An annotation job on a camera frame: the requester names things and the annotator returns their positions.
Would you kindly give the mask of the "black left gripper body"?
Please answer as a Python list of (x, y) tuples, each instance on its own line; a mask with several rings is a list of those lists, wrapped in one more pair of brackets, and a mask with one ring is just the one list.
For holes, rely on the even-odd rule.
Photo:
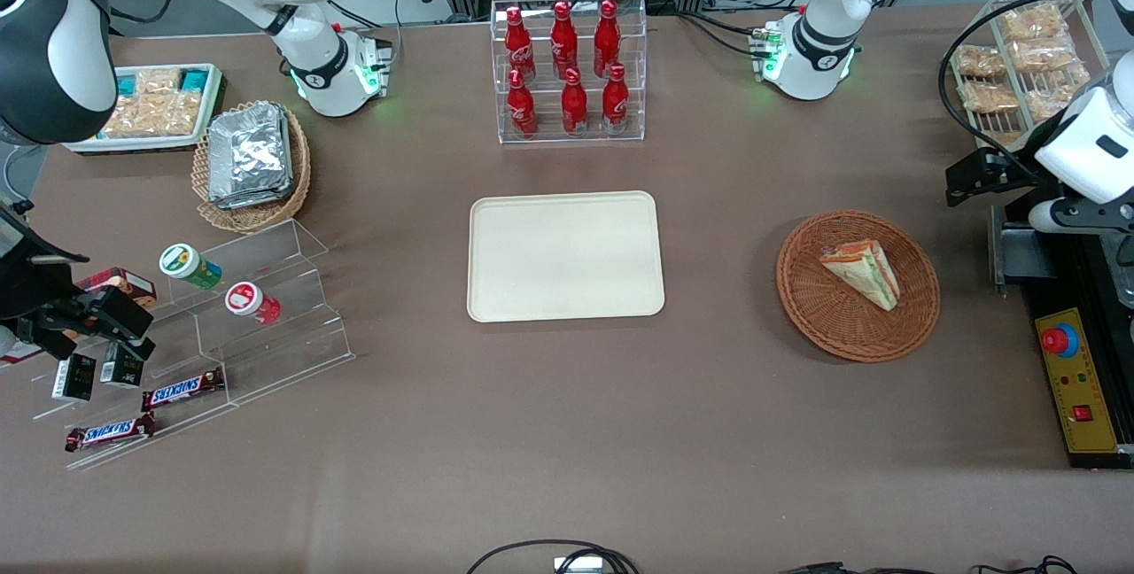
[(1029, 151), (1001, 151), (1009, 161), (1009, 172), (1004, 177), (987, 177), (984, 195), (1008, 193), (1021, 188), (1036, 188), (1044, 185), (1044, 170)]

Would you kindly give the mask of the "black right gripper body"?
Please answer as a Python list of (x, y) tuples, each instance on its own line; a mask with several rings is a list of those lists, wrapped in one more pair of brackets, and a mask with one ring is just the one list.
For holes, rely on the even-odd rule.
[(3, 206), (1, 260), (1, 319), (3, 339), (32, 345), (49, 355), (70, 355), (77, 344), (65, 331), (82, 319), (71, 265), (90, 258), (46, 242), (32, 230), (22, 211), (32, 206)]

